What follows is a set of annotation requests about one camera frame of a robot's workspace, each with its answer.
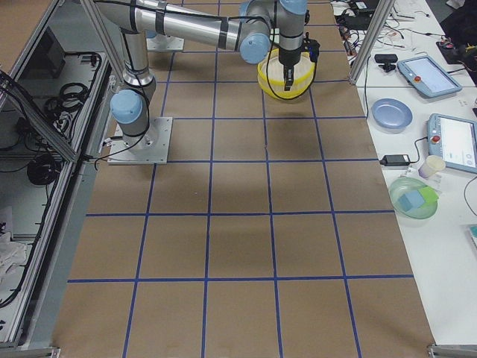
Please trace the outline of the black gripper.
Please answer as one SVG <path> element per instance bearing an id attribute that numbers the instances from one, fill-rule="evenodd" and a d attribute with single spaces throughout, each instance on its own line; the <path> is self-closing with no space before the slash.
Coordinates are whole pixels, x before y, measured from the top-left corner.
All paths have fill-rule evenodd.
<path id="1" fill-rule="evenodd" d="M 294 67 L 300 61 L 301 53 L 308 52 L 316 63 L 320 54 L 320 43 L 309 37 L 309 32 L 295 35 L 279 33 L 279 62 L 283 67 L 284 90 L 291 90 L 294 83 Z"/>

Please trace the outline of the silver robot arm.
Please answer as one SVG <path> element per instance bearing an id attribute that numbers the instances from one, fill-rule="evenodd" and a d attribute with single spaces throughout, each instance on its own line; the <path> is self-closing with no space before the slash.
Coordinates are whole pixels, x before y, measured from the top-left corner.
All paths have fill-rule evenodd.
<path id="1" fill-rule="evenodd" d="M 114 95 L 110 109 L 132 150 L 154 143 L 149 102 L 156 86 L 147 55 L 147 32 L 179 37 L 220 49 L 237 51 L 249 64 L 258 64 L 278 49 L 283 88 L 297 82 L 303 53 L 317 62 L 320 45 L 305 32 L 309 20 L 306 1 L 246 1 L 235 17 L 212 15 L 166 1 L 96 1 L 101 15 L 119 27 L 126 90 Z"/>

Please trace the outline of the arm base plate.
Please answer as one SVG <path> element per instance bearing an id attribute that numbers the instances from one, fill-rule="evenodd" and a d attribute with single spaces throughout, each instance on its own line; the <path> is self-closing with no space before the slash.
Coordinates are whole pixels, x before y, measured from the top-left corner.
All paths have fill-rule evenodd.
<path id="1" fill-rule="evenodd" d="M 107 158 L 110 165 L 148 165 L 166 164 L 171 139 L 173 119 L 171 117 L 154 117 L 150 127 L 141 141 L 130 148 L 136 140 L 123 138 L 119 124 L 115 135 L 121 139 L 113 141 L 110 146 L 111 156 Z"/>

